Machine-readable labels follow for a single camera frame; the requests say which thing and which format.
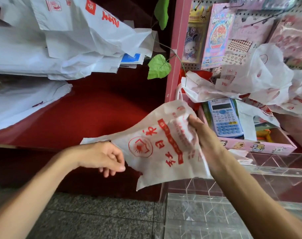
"pegboard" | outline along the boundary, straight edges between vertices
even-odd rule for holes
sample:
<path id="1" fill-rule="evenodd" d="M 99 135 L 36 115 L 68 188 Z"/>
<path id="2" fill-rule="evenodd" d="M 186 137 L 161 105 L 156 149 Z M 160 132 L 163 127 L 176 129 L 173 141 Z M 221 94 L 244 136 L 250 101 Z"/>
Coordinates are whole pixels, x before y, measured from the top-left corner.
<path id="1" fill-rule="evenodd" d="M 216 3 L 228 3 L 229 0 L 192 0 L 194 3 L 198 3 L 198 7 L 201 5 L 207 5 L 207 4 L 216 4 Z M 256 17 L 271 17 L 273 15 L 277 15 L 284 12 L 284 10 L 242 10 L 238 9 L 236 12 L 236 15 L 240 15 L 241 17 L 249 17 L 249 16 L 256 16 Z M 302 15 L 302 0 L 297 0 L 295 6 L 287 10 L 285 13 L 278 15 L 277 17 L 280 19 L 282 16 L 286 14 L 298 14 Z M 184 63 L 185 70 L 201 70 L 201 64 L 189 64 Z"/>

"clear acrylic box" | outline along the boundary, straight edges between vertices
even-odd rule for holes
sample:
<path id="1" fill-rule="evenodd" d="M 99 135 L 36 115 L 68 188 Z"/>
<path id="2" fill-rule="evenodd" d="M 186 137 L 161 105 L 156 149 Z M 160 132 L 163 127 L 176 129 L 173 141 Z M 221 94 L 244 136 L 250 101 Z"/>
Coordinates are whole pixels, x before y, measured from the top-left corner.
<path id="1" fill-rule="evenodd" d="M 289 212 L 302 219 L 302 154 L 250 152 L 242 165 L 260 186 Z M 252 238 L 240 216 L 213 179 L 165 183 L 164 233 L 155 238 Z"/>

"hand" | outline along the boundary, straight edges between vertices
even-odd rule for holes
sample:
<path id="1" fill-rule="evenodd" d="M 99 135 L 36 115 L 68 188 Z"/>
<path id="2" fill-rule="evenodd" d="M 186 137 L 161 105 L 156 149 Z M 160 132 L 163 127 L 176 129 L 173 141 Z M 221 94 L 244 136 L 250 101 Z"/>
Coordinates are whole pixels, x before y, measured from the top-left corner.
<path id="1" fill-rule="evenodd" d="M 98 142 L 77 145 L 58 153 L 55 160 L 63 160 L 71 170 L 78 167 L 99 168 L 107 178 L 116 172 L 125 171 L 125 159 L 122 151 L 111 142 Z"/>
<path id="2" fill-rule="evenodd" d="M 196 130 L 202 152 L 210 170 L 216 169 L 218 166 L 217 160 L 225 157 L 225 153 L 228 153 L 227 149 L 220 143 L 215 132 L 198 117 L 190 115 L 188 120 L 189 124 Z"/>

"granite floor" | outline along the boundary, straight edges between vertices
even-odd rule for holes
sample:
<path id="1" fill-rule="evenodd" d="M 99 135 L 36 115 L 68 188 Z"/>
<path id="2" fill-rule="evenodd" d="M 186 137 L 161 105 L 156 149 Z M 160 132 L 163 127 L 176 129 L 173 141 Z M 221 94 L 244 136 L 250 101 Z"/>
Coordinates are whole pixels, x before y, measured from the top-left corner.
<path id="1" fill-rule="evenodd" d="M 14 192 L 0 189 L 0 205 Z M 55 193 L 28 239 L 158 239 L 162 211 L 154 202 Z"/>

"calculator display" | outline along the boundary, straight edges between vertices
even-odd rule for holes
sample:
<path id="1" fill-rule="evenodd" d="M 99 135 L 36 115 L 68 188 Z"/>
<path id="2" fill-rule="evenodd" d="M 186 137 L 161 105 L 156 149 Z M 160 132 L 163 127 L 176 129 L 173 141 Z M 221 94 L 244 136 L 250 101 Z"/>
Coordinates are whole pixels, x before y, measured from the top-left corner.
<path id="1" fill-rule="evenodd" d="M 227 103 L 227 104 L 221 104 L 221 105 L 215 105 L 215 106 L 212 106 L 212 109 L 213 110 L 219 110 L 219 109 L 225 109 L 225 108 L 231 108 L 231 104 L 230 103 Z"/>

